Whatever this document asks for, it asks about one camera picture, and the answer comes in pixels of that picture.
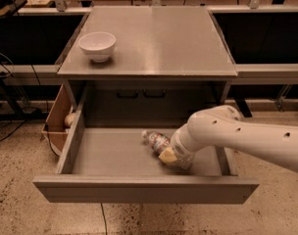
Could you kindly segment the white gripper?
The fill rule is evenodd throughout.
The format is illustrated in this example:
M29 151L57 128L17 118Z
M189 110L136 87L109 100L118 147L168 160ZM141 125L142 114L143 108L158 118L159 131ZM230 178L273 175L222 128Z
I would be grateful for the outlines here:
M159 155L159 159L166 165L177 162L175 155L179 156L181 159L193 159L201 148L202 145L191 137L188 132L188 127L185 124L173 134L171 147L166 148Z

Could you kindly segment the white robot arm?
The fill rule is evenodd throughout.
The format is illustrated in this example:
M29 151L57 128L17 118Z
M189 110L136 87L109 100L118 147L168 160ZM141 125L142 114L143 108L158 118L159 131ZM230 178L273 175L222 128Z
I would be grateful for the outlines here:
M298 126L244 122L228 105L191 115L159 158L188 169L195 154L208 146L241 151L298 173Z

